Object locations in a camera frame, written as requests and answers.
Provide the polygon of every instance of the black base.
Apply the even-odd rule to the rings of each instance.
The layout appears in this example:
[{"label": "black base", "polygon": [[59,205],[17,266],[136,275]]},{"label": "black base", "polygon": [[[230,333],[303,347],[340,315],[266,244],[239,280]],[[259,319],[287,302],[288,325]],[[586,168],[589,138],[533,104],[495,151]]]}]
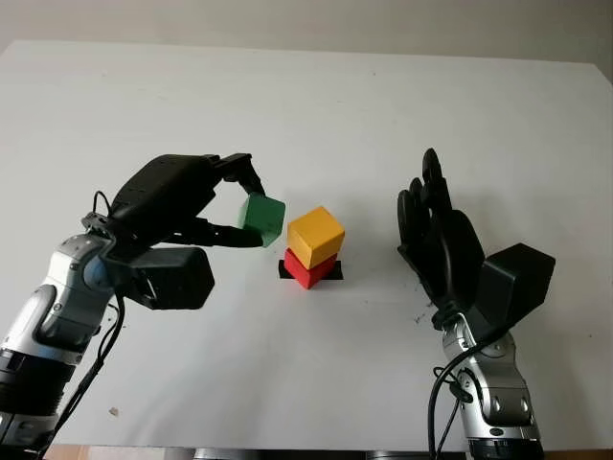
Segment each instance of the black base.
[{"label": "black base", "polygon": [[542,460],[545,458],[539,441],[523,439],[479,439],[468,441],[475,460]]}]

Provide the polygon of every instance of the stacked blocks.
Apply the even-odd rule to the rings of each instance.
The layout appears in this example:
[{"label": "stacked blocks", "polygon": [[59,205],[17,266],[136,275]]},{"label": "stacked blocks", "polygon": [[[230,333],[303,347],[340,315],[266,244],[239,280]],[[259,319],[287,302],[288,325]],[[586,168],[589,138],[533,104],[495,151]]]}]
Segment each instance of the stacked blocks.
[{"label": "stacked blocks", "polygon": [[284,228],[285,204],[268,196],[250,194],[240,208],[238,227],[260,234],[262,245],[268,247]]},{"label": "stacked blocks", "polygon": [[303,286],[312,288],[334,268],[345,229],[319,207],[287,226],[285,269]]}]

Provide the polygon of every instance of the white tabletop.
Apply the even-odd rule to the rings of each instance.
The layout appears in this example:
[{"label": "white tabletop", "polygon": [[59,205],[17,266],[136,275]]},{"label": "white tabletop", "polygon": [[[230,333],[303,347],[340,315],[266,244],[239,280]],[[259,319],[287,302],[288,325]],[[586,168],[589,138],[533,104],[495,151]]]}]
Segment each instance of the white tabletop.
[{"label": "white tabletop", "polygon": [[[612,127],[611,84],[587,64],[16,42],[0,57],[0,325],[95,190],[160,154],[248,151],[288,219],[324,205],[345,225],[346,281],[279,280],[284,239],[208,250],[204,308],[129,304],[58,441],[424,449],[445,358],[396,252],[396,198],[434,147],[488,254],[525,242],[557,259],[513,330],[544,447],[610,447]],[[218,190],[206,215],[234,223],[243,192]],[[459,420],[448,446],[465,446]]]}]

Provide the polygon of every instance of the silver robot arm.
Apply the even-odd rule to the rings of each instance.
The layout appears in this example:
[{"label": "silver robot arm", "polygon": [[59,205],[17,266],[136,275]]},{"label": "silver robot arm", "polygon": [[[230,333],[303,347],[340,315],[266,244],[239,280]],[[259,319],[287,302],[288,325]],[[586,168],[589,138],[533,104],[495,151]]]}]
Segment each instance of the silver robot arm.
[{"label": "silver robot arm", "polygon": [[64,241],[4,339],[0,453],[8,458],[36,458],[54,435],[64,385],[113,295],[98,257],[109,243],[94,235]]},{"label": "silver robot arm", "polygon": [[448,383],[475,458],[541,459],[530,394],[515,367],[509,330],[544,302],[556,260],[522,243],[486,257],[468,217],[451,205],[433,149],[423,156],[422,178],[398,195],[398,252],[437,307],[432,322],[444,331],[449,358],[437,369],[428,403],[430,458],[439,455],[434,409]]},{"label": "silver robot arm", "polygon": [[[444,328],[443,348],[449,360],[476,344],[463,315]],[[460,402],[460,414],[475,459],[543,457],[530,392],[515,365],[510,333],[465,359],[455,375],[470,395]]]},{"label": "silver robot arm", "polygon": [[[86,233],[54,252],[47,277],[27,300],[0,345],[0,458],[39,459],[102,368],[124,318],[124,297],[152,310],[197,310],[215,285],[200,247],[262,246],[255,231],[214,225],[198,214],[220,181],[264,195],[251,155],[162,155],[132,176],[108,215],[94,211]],[[153,247],[160,242],[189,247]],[[109,300],[118,319],[93,366],[57,414],[64,386]]]}]

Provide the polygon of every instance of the wire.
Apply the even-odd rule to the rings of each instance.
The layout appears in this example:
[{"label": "wire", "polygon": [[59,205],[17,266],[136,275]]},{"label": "wire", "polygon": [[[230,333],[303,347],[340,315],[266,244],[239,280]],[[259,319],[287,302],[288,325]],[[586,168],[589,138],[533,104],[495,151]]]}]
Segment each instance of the wire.
[{"label": "wire", "polygon": [[108,307],[110,307],[117,313],[117,318],[115,319],[115,322],[109,328],[109,330],[106,331],[106,333],[104,334],[104,337],[102,338],[100,346],[98,348],[98,355],[96,357],[96,360],[92,364],[92,367],[90,367],[89,371],[87,371],[87,374],[85,374],[83,379],[80,381],[77,390],[75,390],[75,393],[73,393],[73,396],[70,398],[70,400],[64,407],[64,410],[61,412],[61,415],[57,419],[56,427],[54,428],[54,432],[50,436],[47,445],[38,453],[39,459],[43,458],[47,449],[51,446],[53,439],[56,437],[57,432],[64,426],[64,424],[73,414],[73,412],[75,412],[75,409],[77,408],[83,396],[87,392],[87,389],[96,378],[96,375],[104,366],[104,360],[106,359],[106,357],[108,357],[108,354],[112,350],[113,346],[115,345],[115,342],[117,341],[117,338],[119,337],[120,332],[122,331],[122,326],[124,325],[125,319],[125,303],[124,298],[121,295],[116,295],[116,297],[117,307],[111,304],[108,304]]},{"label": "wire", "polygon": [[428,454],[430,460],[437,460],[438,458],[434,433],[434,412],[437,406],[437,398],[439,397],[439,391],[441,391],[441,386],[443,386],[443,383],[450,383],[449,380],[446,379],[447,376],[455,378],[455,376],[453,376],[451,372],[460,363],[462,363],[462,361],[475,355],[476,353],[479,353],[481,350],[498,340],[504,334],[505,332],[491,334],[483,341],[477,343],[477,345],[475,345],[474,347],[470,347],[468,350],[461,352],[459,355],[451,359],[451,361],[449,361],[449,363],[438,373],[437,379],[434,381],[434,385],[432,385],[432,391],[430,392],[430,400],[428,401]]},{"label": "wire", "polygon": [[444,428],[443,436],[441,436],[441,440],[439,442],[439,448],[437,448],[436,460],[441,458],[441,450],[443,450],[444,441],[447,439],[447,434],[449,434],[449,429],[451,428],[451,424],[453,424],[454,419],[456,418],[456,414],[458,413],[458,408],[460,407],[460,400],[456,398],[456,403],[453,406],[453,410],[451,411],[451,415],[449,416],[449,421],[447,422],[447,426]]},{"label": "wire", "polygon": [[92,212],[96,212],[96,208],[98,208],[98,196],[101,196],[102,199],[104,200],[104,204],[106,205],[106,214],[109,215],[111,213],[111,205],[108,204],[108,199],[106,198],[106,195],[104,194],[104,192],[97,190],[94,193],[94,204],[92,206]]}]

